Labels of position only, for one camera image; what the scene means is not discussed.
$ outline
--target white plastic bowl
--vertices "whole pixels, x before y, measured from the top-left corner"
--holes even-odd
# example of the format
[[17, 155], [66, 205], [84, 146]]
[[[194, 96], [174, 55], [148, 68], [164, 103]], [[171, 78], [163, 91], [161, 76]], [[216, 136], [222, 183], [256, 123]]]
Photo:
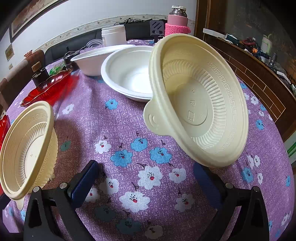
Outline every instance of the white plastic bowl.
[[99, 49], [94, 49], [82, 54], [79, 54], [71, 59], [75, 61], [82, 73], [89, 76], [101, 75], [101, 66], [103, 61], [113, 52], [123, 49], [133, 47], [132, 44], [115, 45], [109, 47], [103, 47]]
[[172, 136], [198, 163], [224, 167], [245, 147], [249, 117], [233, 70], [210, 45], [171, 34], [153, 48], [149, 62], [153, 98], [144, 108], [147, 127]]
[[0, 152], [0, 182], [4, 193], [21, 210], [25, 195], [44, 187], [53, 173], [58, 141], [52, 107], [38, 101], [15, 119]]
[[132, 100], [148, 102], [152, 98], [148, 74], [152, 49], [152, 46], [135, 46], [112, 53], [102, 64], [103, 80]]

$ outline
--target tablecloth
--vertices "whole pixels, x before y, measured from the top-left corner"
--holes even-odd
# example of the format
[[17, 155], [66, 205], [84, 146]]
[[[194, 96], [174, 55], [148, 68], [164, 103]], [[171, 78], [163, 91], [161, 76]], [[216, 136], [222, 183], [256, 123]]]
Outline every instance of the tablecloth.
[[[112, 90], [100, 78], [78, 70], [76, 88], [54, 106], [54, 129], [59, 143], [54, 175], [45, 185], [69, 182], [89, 160], [102, 163], [106, 178], [96, 181], [83, 206], [76, 210], [96, 240], [196, 240], [214, 217], [193, 176], [194, 161], [169, 136], [149, 131], [144, 103]], [[248, 111], [245, 149], [230, 166], [212, 169], [237, 188], [259, 186], [266, 205], [270, 240], [277, 240], [290, 222], [294, 207], [294, 180], [283, 141], [266, 108], [240, 80]], [[20, 102], [34, 89], [31, 81], [9, 107], [13, 121]], [[29, 195], [19, 211], [14, 202], [3, 210], [11, 232], [21, 230]], [[229, 236], [236, 210], [223, 240]], [[57, 223], [70, 240], [60, 216]]]

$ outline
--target pink thermos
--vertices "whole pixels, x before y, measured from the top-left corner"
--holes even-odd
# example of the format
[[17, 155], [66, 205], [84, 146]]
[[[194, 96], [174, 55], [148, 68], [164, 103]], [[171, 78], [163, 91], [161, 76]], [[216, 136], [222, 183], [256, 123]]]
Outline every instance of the pink thermos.
[[169, 34], [188, 34], [191, 33], [187, 27], [188, 18], [186, 8], [182, 6], [172, 6], [172, 11], [168, 15], [168, 22], [165, 24], [165, 36]]

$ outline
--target brown sofa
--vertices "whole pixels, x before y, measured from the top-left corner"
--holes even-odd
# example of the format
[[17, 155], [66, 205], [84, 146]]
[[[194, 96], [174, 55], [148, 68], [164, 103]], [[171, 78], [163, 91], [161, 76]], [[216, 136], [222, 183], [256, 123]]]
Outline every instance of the brown sofa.
[[29, 83], [33, 76], [32, 66], [40, 61], [42, 68], [45, 65], [44, 52], [38, 50], [22, 60], [0, 82], [0, 108], [7, 111], [14, 99]]

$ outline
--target metal bolt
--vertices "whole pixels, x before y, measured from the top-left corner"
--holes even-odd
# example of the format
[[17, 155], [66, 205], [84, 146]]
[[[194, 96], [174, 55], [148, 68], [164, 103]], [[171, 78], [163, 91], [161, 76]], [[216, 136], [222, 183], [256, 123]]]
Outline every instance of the metal bolt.
[[40, 188], [39, 188], [38, 186], [36, 186], [36, 187], [33, 188], [33, 192], [38, 192], [39, 189], [40, 189]]
[[65, 187], [67, 187], [67, 183], [61, 183], [61, 184], [59, 185], [59, 187], [60, 187], [61, 189], [64, 189]]
[[260, 192], [260, 188], [257, 187], [257, 186], [254, 186], [253, 189], [254, 189], [255, 192]]
[[228, 189], [232, 189], [232, 188], [233, 188], [233, 184], [232, 184], [232, 183], [226, 183], [225, 186], [226, 186]]

